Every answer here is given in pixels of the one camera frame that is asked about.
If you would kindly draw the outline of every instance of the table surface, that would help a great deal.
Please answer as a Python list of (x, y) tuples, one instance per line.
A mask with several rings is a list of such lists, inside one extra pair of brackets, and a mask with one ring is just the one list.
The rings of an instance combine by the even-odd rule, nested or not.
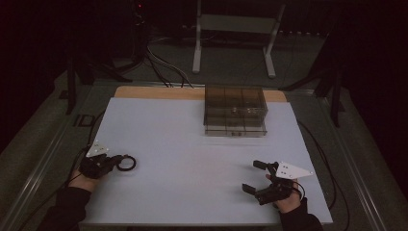
[[(130, 154), (138, 166), (114, 169), (87, 206), (84, 224), (246, 226), (279, 223), (271, 204), (260, 206), (242, 183), (268, 186), (254, 160), (283, 161), (314, 171), (285, 95), (265, 90), (268, 134), (261, 138), (207, 137), (204, 89), (120, 87), (96, 139), (109, 155)], [(316, 175), (299, 179), (309, 211), (332, 222)]]

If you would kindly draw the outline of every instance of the stand leg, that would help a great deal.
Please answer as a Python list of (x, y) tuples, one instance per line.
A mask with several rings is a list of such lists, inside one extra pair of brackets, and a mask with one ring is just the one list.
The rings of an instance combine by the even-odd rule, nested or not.
[(197, 0), (197, 27), (195, 36), (194, 60), (192, 61), (192, 73), (200, 72), (201, 65), (201, 0)]
[(297, 88), (302, 87), (303, 85), (311, 82), (312, 80), (318, 79), (318, 78), (322, 78), (324, 77), (324, 75), (327, 75), (327, 73), (329, 73), (331, 71), (330, 68), (325, 68), (323, 70), (320, 70), (318, 73), (316, 74), (309, 74), (306, 78), (303, 78), (289, 86), (286, 86), (284, 88), (279, 88), (279, 90), (284, 90), (284, 91), (291, 91), (291, 90), (295, 90)]
[(326, 97), (335, 82), (335, 70), (327, 69), (326, 76), (322, 76), (318, 86), (315, 88), (316, 97)]
[(87, 54), (82, 54), (81, 58), (83, 58), (85, 62), (87, 62), (88, 64), (91, 64), (93, 67), (107, 73), (109, 76), (113, 77), (118, 82), (125, 82), (125, 83), (131, 83), (132, 82), (132, 80), (123, 78), (121, 75), (117, 74), (112, 69), (110, 69), (110, 68), (104, 66), (103, 64), (95, 61), (93, 58), (91, 58)]
[(281, 22), (282, 15), (283, 15), (283, 12), (285, 10), (285, 7), (286, 7), (285, 4), (281, 5), (281, 7), (279, 9), (279, 13), (276, 16), (275, 25), (273, 26), (273, 30), (270, 33), (269, 44), (268, 44), (267, 47), (264, 47), (265, 65), (267, 66), (267, 71), (268, 71), (268, 77), (269, 78), (275, 78), (276, 77), (276, 72), (275, 72), (275, 68), (273, 67), (273, 61), (272, 61), (272, 57), (270, 56), (270, 51), (272, 50), (272, 46), (275, 43), (276, 36), (278, 34), (278, 31), (279, 31), (280, 22)]

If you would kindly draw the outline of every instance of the sleeve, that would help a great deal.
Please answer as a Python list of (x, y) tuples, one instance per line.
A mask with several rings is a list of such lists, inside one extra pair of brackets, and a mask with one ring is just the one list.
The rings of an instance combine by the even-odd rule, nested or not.
[(37, 230), (79, 230), (78, 222), (86, 217), (85, 206), (89, 199), (90, 192), (83, 189), (67, 187), (60, 190), (56, 205), (48, 209)]
[(281, 214), (280, 219), (284, 231), (322, 231), (323, 227), (318, 218), (307, 212), (307, 198), (301, 200), (298, 208)]

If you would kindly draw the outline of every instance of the black cable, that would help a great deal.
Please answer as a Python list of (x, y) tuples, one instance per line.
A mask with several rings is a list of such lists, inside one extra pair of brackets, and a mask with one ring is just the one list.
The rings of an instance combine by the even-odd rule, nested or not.
[(297, 184), (297, 186), (299, 186), (300, 187), (300, 189), (302, 189), (302, 191), (303, 191), (303, 193), (302, 192), (300, 192), (300, 190), (299, 189), (297, 189), (297, 188), (293, 188), (294, 190), (296, 190), (300, 195), (301, 195), (301, 198), (300, 198), (300, 200), (302, 200), (305, 196), (306, 196), (306, 191), (305, 191), (305, 188), (303, 188), (303, 186), (302, 185), (300, 185), (298, 182), (296, 182), (296, 181), (293, 181), (295, 184)]
[(132, 82), (131, 79), (126, 79), (123, 76), (121, 76), (120, 74), (118, 74), (113, 67), (98, 62), (93, 57), (91, 57), (89, 54), (81, 53), (80, 56), (81, 56), (82, 59), (84, 59), (85, 62), (87, 62), (87, 64), (90, 67), (92, 67), (94, 69), (97, 69), (97, 70), (100, 70), (100, 71), (108, 74), (112, 78), (116, 79), (118, 82), (125, 82), (125, 83), (131, 83)]
[(243, 78), (243, 86), (246, 86), (246, 81), (248, 80), (249, 74), (252, 73), (252, 71), (254, 71), (256, 68), (258, 68), (258, 66), (263, 63), (265, 61), (265, 59), (261, 59), (254, 67), (252, 67), (252, 69), (250, 69), (246, 74), (245, 77)]
[(157, 77), (162, 81), (163, 84), (165, 84), (166, 87), (172, 88), (173, 85), (171, 85), (170, 81), (168, 81), (162, 73), (160, 73), (159, 69), (155, 66), (154, 62), (150, 59), (148, 55), (146, 55), (147, 60), (150, 62), (151, 67), (153, 68), (154, 72), (156, 73)]
[(327, 171), (329, 172), (329, 175), (330, 175), (330, 178), (331, 178), (331, 181), (332, 181), (332, 184), (333, 184), (333, 194), (334, 194), (333, 202), (329, 206), (330, 210), (333, 208), (333, 206), (334, 206), (334, 204), (335, 204), (335, 202), (337, 200), (337, 189), (339, 189), (340, 194), (342, 195), (342, 198), (344, 200), (346, 213), (347, 213), (347, 221), (346, 221), (346, 225), (345, 225), (345, 229), (344, 229), (344, 231), (346, 231), (348, 229), (349, 225), (350, 225), (350, 210), (348, 208), (347, 200), (345, 199), (344, 191), (343, 191), (342, 187), (340, 186), (339, 182), (337, 181), (337, 179), (334, 177), (333, 171), (332, 171), (332, 169), (331, 169), (331, 167), (330, 167), (330, 165), (329, 165), (329, 163), (327, 161), (327, 156), (325, 155), (324, 150), (321, 148), (318, 140), (315, 138), (315, 136), (313, 136), (312, 132), (309, 130), (309, 128), (304, 123), (302, 123), (299, 120), (297, 121), (297, 123), (299, 125), (301, 125), (306, 130), (306, 132), (309, 134), (309, 136), (314, 141), (314, 143), (315, 143), (315, 145), (316, 145), (316, 147), (317, 147), (317, 149), (319, 151), (320, 157), (322, 158), (322, 160), (324, 162), (324, 165), (326, 166)]
[(141, 64), (143, 63), (143, 59), (139, 63), (131, 62), (130, 64), (115, 67), (114, 71), (117, 71), (117, 72), (122, 73), (122, 74), (125, 73), (125, 72), (129, 72), (129, 71), (133, 70), (134, 68), (137, 68), (137, 67), (141, 66)]
[(76, 166), (77, 163), (78, 163), (79, 158), (80, 158), (81, 155), (84, 154), (85, 152), (87, 152), (87, 148), (82, 148), (82, 149), (78, 152), (78, 154), (75, 156), (74, 162), (72, 163), (72, 166), (71, 166), (71, 168), (70, 168), (70, 170), (69, 170), (68, 177), (67, 177), (67, 179), (66, 179), (66, 181), (65, 181), (65, 186), (66, 186), (66, 187), (68, 187), (68, 183), (70, 182), (69, 179), (70, 179), (70, 177), (71, 177), (71, 176), (70, 176), (71, 172), (73, 172), (75, 166)]
[(315, 146), (317, 147), (317, 149), (319, 151), (319, 155), (322, 158), (327, 171), (329, 172), (330, 180), (331, 180), (332, 186), (333, 186), (333, 201), (329, 205), (329, 210), (331, 210), (334, 207), (334, 205), (336, 203), (336, 200), (337, 200), (337, 190), (336, 190), (336, 182), (335, 182), (336, 179), (334, 178), (333, 171), (332, 171), (332, 169), (331, 169), (331, 167), (330, 167), (330, 165), (329, 165), (329, 163), (327, 161), (327, 157), (326, 157), (323, 149), (321, 148), (319, 142), (316, 140), (315, 136), (313, 136), (312, 132), (309, 130), (308, 127), (306, 127), (306, 125), (304, 123), (302, 123), (299, 120), (297, 121), (297, 123), (299, 125), (301, 125), (306, 130), (306, 132), (309, 134), (309, 136), (312, 138), (313, 142), (315, 143)]
[(294, 56), (294, 51), (293, 51), (293, 49), (294, 49), (294, 46), (296, 45), (298, 36), (299, 36), (299, 34), (298, 34), (297, 32), (295, 32), (294, 42), (293, 42), (292, 48), (291, 48), (291, 59), (290, 59), (290, 61), (289, 61), (288, 66), (287, 66), (286, 69), (285, 69), (285, 72), (283, 73), (282, 84), (281, 84), (281, 87), (280, 87), (280, 88), (282, 88), (282, 87), (285, 85), (285, 80), (286, 80), (286, 76), (287, 76), (287, 74), (288, 74), (288, 70), (289, 70), (289, 69), (291, 68), (291, 66), (292, 66), (293, 56)]
[(87, 146), (90, 145), (90, 141), (91, 141), (91, 138), (92, 138), (93, 129), (95, 128), (96, 122), (99, 120), (99, 118), (100, 118), (103, 114), (105, 114), (105, 112), (106, 112), (106, 110), (102, 111), (102, 113), (100, 113), (100, 114), (95, 118), (95, 120), (93, 121), (93, 123), (92, 123), (92, 125), (91, 125), (91, 127), (90, 127), (89, 135), (88, 135)]
[[(215, 38), (221, 38), (222, 42), (218, 42), (218, 41), (214, 41)], [(217, 34), (215, 34), (213, 37), (209, 38), (206, 40), (207, 43), (211, 43), (211, 45), (213, 47), (217, 47), (217, 46), (224, 46), (228, 44), (228, 38), (224, 35), (223, 32), (218, 32)]]
[(121, 167), (120, 164), (117, 164), (117, 165), (116, 165), (116, 168), (117, 168), (119, 171), (130, 171), (130, 170), (132, 170), (133, 168), (135, 168), (136, 164), (138, 163), (134, 157), (129, 156), (129, 155), (124, 155), (123, 160), (125, 160), (125, 159), (129, 159), (129, 160), (131, 160), (133, 163), (132, 163), (132, 165), (131, 165), (130, 167)]
[(187, 74), (184, 73), (182, 70), (180, 70), (179, 68), (177, 68), (176, 66), (174, 66), (173, 64), (169, 63), (168, 61), (166, 61), (165, 59), (161, 58), (160, 56), (153, 54), (153, 52), (147, 47), (147, 52), (149, 54), (151, 54), (154, 58), (156, 58), (157, 60), (159, 60), (159, 62), (153, 61), (156, 64), (162, 65), (170, 70), (175, 71), (178, 75), (180, 75), (180, 77), (182, 78), (182, 86), (184, 86), (184, 82), (186, 81), (190, 87), (193, 89), (192, 84), (190, 83), (190, 80), (187, 78)]

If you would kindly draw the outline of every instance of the floor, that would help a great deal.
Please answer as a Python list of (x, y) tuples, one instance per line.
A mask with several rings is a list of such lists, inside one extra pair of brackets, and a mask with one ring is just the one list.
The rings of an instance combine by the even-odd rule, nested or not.
[[(323, 38), (301, 35), (279, 35), (272, 49), (277, 77), (267, 76), (262, 56), (262, 41), (235, 41), (234, 38), (205, 42), (201, 71), (192, 74), (193, 39), (155, 38), (150, 50), (183, 70), (191, 83), (251, 85), (278, 89), (305, 77), (313, 64)], [(126, 64), (127, 59), (115, 59)], [(180, 76), (160, 66), (160, 71), (174, 86)], [(89, 132), (96, 128), (77, 126), (77, 115), (99, 115), (115, 89), (123, 83), (95, 72), (92, 86), (78, 83), (78, 102), (71, 115), (65, 115), (66, 101), (59, 99), (66, 90), (66, 74), (56, 80), (55, 91), (17, 134), (0, 155), (0, 218), (2, 230), (14, 230), (66, 178), (77, 152), (87, 144)], [(148, 62), (124, 73), (130, 85), (162, 86)], [(330, 97), (316, 98), (311, 82), (286, 91), (299, 121), (319, 142), (339, 187), (334, 192), (330, 174), (308, 130), (300, 125), (327, 204), (335, 201), (331, 214), (334, 222), (324, 230), (408, 230), (408, 203), (387, 169), (364, 121), (359, 117), (346, 89), (342, 89), (343, 110), (339, 112), (340, 128), (328, 116)], [(46, 208), (44, 204), (29, 220), (24, 230), (35, 230)], [(81, 230), (126, 230), (127, 227), (84, 226)], [(138, 227), (138, 230), (281, 230), (271, 227)]]

